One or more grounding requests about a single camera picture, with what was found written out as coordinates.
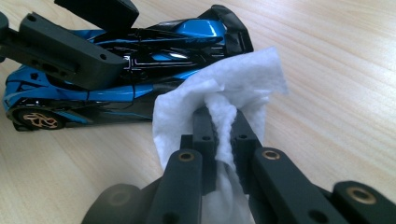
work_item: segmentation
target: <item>blue toy car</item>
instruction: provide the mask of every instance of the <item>blue toy car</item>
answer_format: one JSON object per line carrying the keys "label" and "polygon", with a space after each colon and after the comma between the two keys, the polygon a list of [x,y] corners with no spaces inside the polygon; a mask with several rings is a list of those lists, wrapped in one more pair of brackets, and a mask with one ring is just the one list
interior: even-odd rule
{"label": "blue toy car", "polygon": [[[3,98],[7,117],[17,131],[151,120],[159,94],[175,89],[203,67],[253,51],[246,27],[223,6],[213,6],[196,19],[161,22],[147,29],[67,31],[73,38],[84,39],[81,43],[89,44],[87,49],[105,52],[96,61],[77,56],[79,64],[62,55],[59,62],[53,61],[58,58],[56,52],[48,59],[46,54],[32,57],[30,51],[24,51],[27,56],[19,59],[15,55],[20,54],[12,51],[11,44],[16,42],[12,40],[23,40],[23,35],[35,31],[20,28],[17,34],[6,27],[4,15],[0,19],[0,56],[23,64],[8,76]],[[30,14],[26,22],[39,20],[43,19]],[[108,63],[111,57],[117,59],[115,63]],[[84,70],[84,60],[98,65]],[[110,65],[102,66],[101,61]]]}

